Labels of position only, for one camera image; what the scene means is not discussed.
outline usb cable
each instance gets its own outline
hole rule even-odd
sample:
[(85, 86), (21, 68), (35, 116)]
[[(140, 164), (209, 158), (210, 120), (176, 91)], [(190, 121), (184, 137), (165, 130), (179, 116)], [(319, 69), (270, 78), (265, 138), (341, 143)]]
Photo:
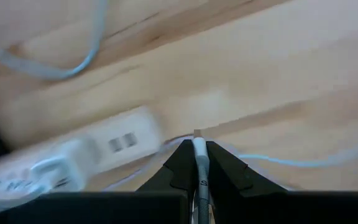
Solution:
[(198, 223), (209, 223), (209, 189), (208, 172), (209, 157), (206, 150), (206, 141), (200, 130), (194, 131), (193, 146), (198, 168)]

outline light blue cable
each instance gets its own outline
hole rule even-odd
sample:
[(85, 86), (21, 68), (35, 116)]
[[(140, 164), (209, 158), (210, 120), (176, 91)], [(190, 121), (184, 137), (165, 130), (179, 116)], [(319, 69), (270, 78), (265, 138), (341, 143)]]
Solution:
[(94, 59), (94, 56), (99, 51), (100, 41), (103, 38), (104, 16), (107, 8), (108, 0), (99, 0), (99, 5), (94, 13), (94, 31), (92, 32), (90, 43), (91, 49), (79, 66), (68, 70), (54, 68), (39, 62), (16, 57), (3, 49), (0, 49), (0, 63), (12, 70), (48, 80), (60, 80), (76, 75), (91, 63), (92, 59)]
[(240, 159), (262, 159), (269, 162), (274, 162), (278, 164), (283, 164), (286, 166), (296, 166), (296, 167), (327, 167), (327, 166), (336, 166), (344, 162), (348, 162), (353, 159), (358, 158), (358, 147), (355, 149), (348, 149), (342, 152), (339, 152), (335, 155), (328, 156), (325, 159), (316, 159), (312, 161), (292, 161), (288, 159), (276, 159), (271, 158), (265, 155), (258, 154), (242, 154), (238, 155)]
[[(114, 190), (116, 187), (125, 184), (126, 182), (136, 178), (139, 174), (147, 171), (151, 165), (153, 163), (155, 163), (158, 158), (160, 157), (161, 153), (163, 151), (166, 151), (167, 149), (171, 148), (173, 145), (175, 144), (179, 144), (182, 141), (186, 140), (186, 139), (193, 139), (192, 136), (187, 136), (187, 137), (183, 137), (183, 138), (178, 138), (176, 140), (174, 140), (173, 142), (169, 142), (168, 144), (164, 145), (161, 147), (161, 150), (156, 153), (153, 158), (150, 160), (150, 162), (148, 162), (145, 166), (141, 167), (139, 170), (135, 171), (133, 174), (129, 175), (128, 177), (125, 177), (109, 186), (107, 186), (103, 191), (111, 191)], [(283, 164), (286, 166), (295, 166), (295, 167), (327, 167), (327, 166), (336, 166), (339, 165), (343, 162), (347, 162), (351, 159), (357, 159), (358, 158), (358, 147), (355, 149), (348, 149), (342, 152), (339, 152), (338, 154), (335, 155), (331, 155), (325, 159), (321, 159), (321, 160), (312, 160), (312, 161), (292, 161), (292, 160), (286, 160), (286, 159), (276, 159), (276, 158), (271, 158), (269, 156), (265, 156), (265, 155), (258, 155), (258, 154), (239, 154), (239, 151), (232, 145), (221, 142), (221, 141), (217, 141), (211, 138), (205, 138), (207, 141), (214, 141), (217, 144), (219, 144), (220, 146), (222, 146), (223, 148), (225, 148), (226, 150), (233, 152), (233, 154), (235, 156), (237, 156), (240, 159), (262, 159), (262, 160), (267, 160), (270, 162), (275, 162), (275, 163), (279, 163), (279, 164)], [(259, 168), (257, 166), (251, 166), (251, 168), (258, 170)], [(268, 173), (267, 172), (263, 172), (263, 175), (265, 177), (268, 177)]]
[(39, 196), (41, 196), (43, 193), (45, 193), (45, 187), (39, 186), (37, 189), (32, 191), (26, 196), (23, 196), (18, 199), (10, 199), (10, 200), (0, 200), (0, 212), (9, 208), (18, 207), (20, 205), (23, 205), (27, 202), (30, 202)]

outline power strip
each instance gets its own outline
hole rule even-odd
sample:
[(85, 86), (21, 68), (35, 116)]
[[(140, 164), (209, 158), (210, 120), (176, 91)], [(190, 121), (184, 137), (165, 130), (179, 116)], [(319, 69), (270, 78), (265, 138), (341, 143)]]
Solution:
[(90, 175), (151, 155), (162, 142), (158, 122), (142, 106), (1, 158), (0, 195), (25, 194), (52, 169), (53, 185), (65, 185), (54, 191), (81, 190)]

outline white cable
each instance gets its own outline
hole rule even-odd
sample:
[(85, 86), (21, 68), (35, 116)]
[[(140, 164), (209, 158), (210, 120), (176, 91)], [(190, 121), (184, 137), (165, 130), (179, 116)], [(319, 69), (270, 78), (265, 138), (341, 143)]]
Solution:
[[(178, 138), (172, 142), (168, 142), (166, 145), (161, 146), (161, 150), (159, 152), (163, 152), (166, 151), (167, 149), (170, 149), (172, 146), (181, 143), (182, 141), (186, 140), (186, 139), (193, 139), (192, 136), (185, 136), (182, 138)], [(217, 144), (219, 144), (221, 147), (225, 148), (226, 150), (228, 150), (229, 152), (232, 152), (235, 156), (237, 156), (240, 159), (263, 159), (263, 160), (268, 160), (270, 162), (277, 162), (279, 164), (284, 164), (287, 166), (296, 166), (296, 167), (327, 167), (327, 166), (335, 166), (335, 165), (339, 165), (340, 163), (343, 162), (347, 162), (351, 159), (357, 159), (358, 158), (358, 147), (356, 147), (355, 149), (348, 149), (346, 151), (342, 151), (338, 154), (335, 155), (331, 155), (326, 159), (323, 160), (313, 160), (313, 161), (290, 161), (290, 160), (283, 160), (283, 159), (276, 159), (276, 158), (270, 158), (268, 156), (264, 156), (264, 155), (252, 155), (252, 154), (243, 154), (240, 155), (238, 150), (227, 143), (218, 141), (218, 140), (214, 140), (214, 139), (210, 139), (210, 138), (205, 138), (207, 141), (214, 141)], [(158, 161), (158, 158), (160, 157), (161, 153), (156, 153), (153, 158), (143, 167), (141, 167), (139, 170), (137, 170), (135, 173), (131, 174), (130, 176), (119, 180), (118, 182), (115, 182), (111, 185), (109, 185), (108, 187), (106, 187), (103, 191), (111, 191), (114, 190), (116, 187), (125, 184), (126, 182), (132, 180), (133, 178), (137, 177), (139, 174), (143, 173), (144, 171), (148, 170), (150, 168), (150, 166), (152, 164), (154, 164), (156, 161)], [(251, 169), (254, 169), (255, 171), (257, 171), (258, 173), (262, 174), (264, 177), (268, 178), (269, 180), (272, 180), (273, 182), (275, 181), (274, 177), (269, 176), (269, 174), (266, 171), (263, 171), (263, 169), (255, 166), (255, 165), (251, 165), (250, 166)], [(282, 187), (286, 188), (287, 190), (294, 190), (291, 189), (289, 187), (283, 186)]]
[(204, 224), (209, 223), (209, 157), (204, 138), (195, 135), (193, 146), (198, 169), (198, 223)]
[(108, 0), (99, 0), (99, 5), (94, 13), (94, 31), (90, 43), (91, 49), (79, 66), (68, 70), (50, 67), (32, 60), (16, 57), (3, 49), (0, 49), (0, 63), (18, 72), (27, 73), (48, 80), (60, 80), (76, 75), (90, 64), (99, 50), (100, 41), (103, 38), (104, 15), (107, 7)]

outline wooden surface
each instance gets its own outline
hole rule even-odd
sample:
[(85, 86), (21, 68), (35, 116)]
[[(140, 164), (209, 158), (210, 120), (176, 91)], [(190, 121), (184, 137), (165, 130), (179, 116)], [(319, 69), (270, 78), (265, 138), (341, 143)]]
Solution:
[[(211, 2), (192, 5), (176, 15), (210, 12), (206, 6), (213, 6)], [(158, 35), (156, 44), (129, 46), (122, 54), (106, 47), (109, 50), (102, 50), (85, 74), (64, 82), (41, 82), (0, 69), (0, 132), (20, 148), (147, 105), (160, 118), (167, 139), (204, 129), (205, 135), (229, 142), (244, 153), (282, 159), (317, 159), (357, 149), (358, 1), (293, 0), (273, 6), (278, 3), (241, 4), (238, 12), (226, 11), (233, 17), (248, 16), (111, 63), (203, 29), (197, 23), (187, 30), (184, 21), (191, 16), (182, 20), (168, 16), (123, 38), (116, 47), (124, 49), (131, 41), (144, 43), (143, 38), (151, 37), (147, 34), (158, 24), (167, 26), (162, 31), (174, 30), (168, 32), (167, 40)], [(205, 21), (207, 29), (219, 24), (215, 18), (229, 20), (228, 14), (224, 19), (219, 13), (195, 19)], [(48, 63), (76, 61), (69, 56), (59, 60), (41, 50), (48, 49), (49, 43), (42, 37), (15, 50)], [(31, 44), (43, 41), (45, 45)], [(99, 190), (142, 163), (95, 177), (89, 190)], [(358, 189), (358, 160), (326, 169), (259, 165), (300, 189)], [(129, 185), (135, 189), (142, 181)]]

